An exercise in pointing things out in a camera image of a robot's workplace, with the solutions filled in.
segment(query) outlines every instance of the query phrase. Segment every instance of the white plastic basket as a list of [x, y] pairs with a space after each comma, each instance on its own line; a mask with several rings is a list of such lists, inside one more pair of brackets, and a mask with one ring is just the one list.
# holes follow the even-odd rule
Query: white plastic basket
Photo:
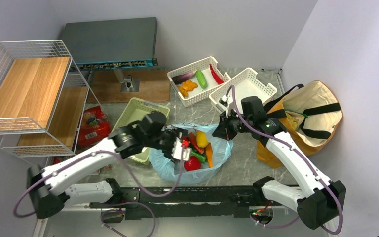
[[262, 84], [256, 79], [257, 74], [258, 73], [252, 68], [246, 68], [237, 74], [230, 81], [224, 83], [223, 86], [210, 94], [211, 105], [220, 113], [223, 112], [226, 108], [219, 103], [219, 100], [226, 94], [231, 85], [234, 85], [236, 105], [240, 109], [242, 108], [240, 101], [249, 96], [258, 96], [263, 104], [271, 101], [273, 96], [277, 93], [277, 88], [271, 83], [268, 83], [267, 86]]
[[[214, 57], [208, 57], [204, 58], [200, 61], [196, 61], [195, 63], [191, 63], [189, 65], [180, 67], [178, 69], [175, 69], [173, 71], [168, 72], [168, 78], [169, 82], [172, 85], [172, 88], [175, 90], [175, 92], [178, 94], [179, 99], [183, 103], [185, 107], [188, 107], [192, 104], [195, 104], [197, 102], [200, 102], [204, 99], [207, 99], [208, 96], [215, 90], [217, 90], [220, 86], [224, 85], [218, 85], [217, 82], [214, 80], [213, 75], [211, 74], [210, 71], [210, 63], [213, 66], [214, 71], [217, 73], [217, 75], [224, 81], [229, 81], [230, 76], [227, 73], [222, 74], [218, 69], [217, 69], [217, 60]], [[201, 88], [201, 86], [198, 85], [197, 88], [195, 88], [193, 91], [188, 92], [188, 97], [184, 98], [184, 96], [179, 92], [177, 86], [174, 84], [172, 81], [172, 78], [174, 76], [182, 75], [185, 73], [189, 72], [195, 72], [197, 70], [200, 70], [203, 72], [204, 77], [207, 81], [207, 87], [205, 89]], [[197, 81], [197, 77], [194, 76], [194, 78], [191, 79], [193, 82]]]

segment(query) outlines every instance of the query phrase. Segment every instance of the green plastic basket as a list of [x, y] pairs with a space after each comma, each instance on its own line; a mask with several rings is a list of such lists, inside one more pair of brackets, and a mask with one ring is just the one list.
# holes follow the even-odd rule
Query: green plastic basket
[[[168, 119], [168, 107], [133, 97], [128, 102], [112, 131], [119, 127], [127, 126], [131, 122], [142, 120], [145, 115], [152, 111], [159, 111]], [[143, 152], [130, 156], [129, 158], [147, 165], [149, 164], [149, 148], [144, 147]]]

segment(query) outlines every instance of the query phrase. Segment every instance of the gray box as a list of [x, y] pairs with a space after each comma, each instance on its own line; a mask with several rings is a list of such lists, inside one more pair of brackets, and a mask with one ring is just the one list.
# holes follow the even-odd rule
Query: gray box
[[156, 17], [66, 24], [60, 35], [77, 64], [154, 58]]

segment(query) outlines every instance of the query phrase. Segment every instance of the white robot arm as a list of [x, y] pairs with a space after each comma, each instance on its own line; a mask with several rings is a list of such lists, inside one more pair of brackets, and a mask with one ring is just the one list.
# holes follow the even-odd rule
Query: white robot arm
[[[252, 133], [255, 139], [282, 161], [300, 187], [300, 190], [295, 189], [280, 184], [271, 177], [265, 177], [253, 184], [254, 199], [257, 203], [268, 200], [280, 203], [296, 211], [300, 219], [311, 229], [316, 229], [337, 216], [337, 207], [320, 181], [330, 187], [343, 206], [346, 188], [342, 182], [332, 182], [312, 164], [316, 176], [304, 159], [295, 152], [295, 149], [297, 152], [300, 150], [277, 119], [255, 116], [260, 114], [256, 110], [262, 107], [257, 97], [243, 99], [242, 107], [245, 119], [255, 129], [291, 145], [289, 148], [278, 141]], [[116, 154], [127, 158], [140, 153], [143, 147], [152, 147], [162, 150], [165, 156], [172, 160], [188, 160], [191, 149], [187, 148], [188, 143], [183, 140], [186, 131], [177, 128], [162, 130], [165, 123], [166, 118], [162, 113], [153, 112], [142, 121], [119, 128], [91, 149], [67, 161], [43, 169], [31, 167], [28, 170], [27, 187], [49, 176], [43, 184], [29, 191], [37, 218], [48, 218], [65, 205], [90, 202], [110, 205], [122, 203], [124, 199], [121, 188], [115, 179], [93, 184], [75, 184], [95, 170], [116, 162]], [[220, 123], [213, 136], [229, 140], [239, 132], [251, 131], [240, 122], [234, 111], [227, 111], [220, 115]]]

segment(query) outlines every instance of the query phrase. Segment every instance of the wooden board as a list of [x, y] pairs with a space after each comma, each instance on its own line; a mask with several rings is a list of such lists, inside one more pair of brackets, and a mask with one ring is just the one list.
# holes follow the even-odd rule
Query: wooden board
[[[70, 149], [75, 141], [88, 87], [64, 87], [54, 112], [49, 133]], [[23, 134], [18, 146], [58, 145], [46, 133]]]
[[[123, 71], [124, 75], [140, 78], [138, 92], [121, 93], [122, 84], [118, 82], [113, 71], [96, 71], [91, 86], [92, 91], [101, 103], [128, 102], [137, 97], [153, 102], [169, 101], [169, 79], [166, 70], [156, 71]], [[93, 96], [88, 97], [88, 103], [96, 103]]]
[[0, 86], [0, 118], [30, 117], [46, 128], [69, 62], [69, 57], [15, 59]]

